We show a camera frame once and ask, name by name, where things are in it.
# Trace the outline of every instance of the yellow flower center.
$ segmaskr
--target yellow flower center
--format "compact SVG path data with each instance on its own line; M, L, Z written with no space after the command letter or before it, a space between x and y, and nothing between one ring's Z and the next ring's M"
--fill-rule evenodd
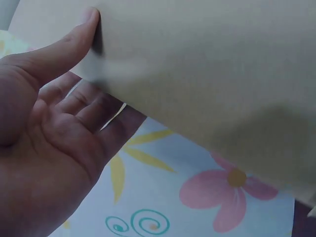
M246 182L247 176L244 172L239 169L233 169L229 172L227 181L232 187L239 188Z

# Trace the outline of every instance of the yellow petal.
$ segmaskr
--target yellow petal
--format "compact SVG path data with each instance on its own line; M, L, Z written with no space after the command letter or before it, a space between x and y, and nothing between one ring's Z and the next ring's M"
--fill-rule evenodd
M114 203L117 203L123 192L125 182L125 169L121 157L119 157L118 155L114 156L113 159L110 161L110 167L111 180L114 191Z
M7 49L4 53L5 56L12 54L12 51L10 49Z
M69 221L65 221L64 224L63 224L63 227L67 230L70 229L70 222Z
M155 158L155 157L153 157L145 152L142 152L138 149L134 149L134 148L130 148L130 147L123 147L123 151L125 151L131 157L135 158L136 160L138 160L144 164L148 164L148 165L160 168L160 169L165 169L167 171L174 172L174 170L171 167L169 167L166 163L164 163L160 159L157 159L157 158Z
M0 40L0 53L4 52L4 41Z
M139 145L143 143L152 142L155 140L162 139L171 135L173 132L169 129L158 131L158 132L151 132L145 135L139 135L131 138L126 144L127 145Z

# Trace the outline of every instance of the left hand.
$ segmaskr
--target left hand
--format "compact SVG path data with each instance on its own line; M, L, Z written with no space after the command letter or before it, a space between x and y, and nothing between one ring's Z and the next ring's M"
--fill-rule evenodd
M84 81L66 97L99 12L85 19L57 43L0 60L0 236L54 231L145 119L127 106L100 131L122 102Z

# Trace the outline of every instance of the cardboard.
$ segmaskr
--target cardboard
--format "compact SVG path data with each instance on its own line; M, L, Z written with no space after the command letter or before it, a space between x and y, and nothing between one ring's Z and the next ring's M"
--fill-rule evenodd
M102 30L75 73L316 205L314 0L21 0L9 30L46 46L88 5Z

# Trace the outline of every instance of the fabric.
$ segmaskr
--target fabric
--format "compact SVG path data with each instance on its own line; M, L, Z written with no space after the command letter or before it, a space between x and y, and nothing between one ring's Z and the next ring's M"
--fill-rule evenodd
M31 50L0 31L0 56ZM290 237L294 199L148 118L50 237Z

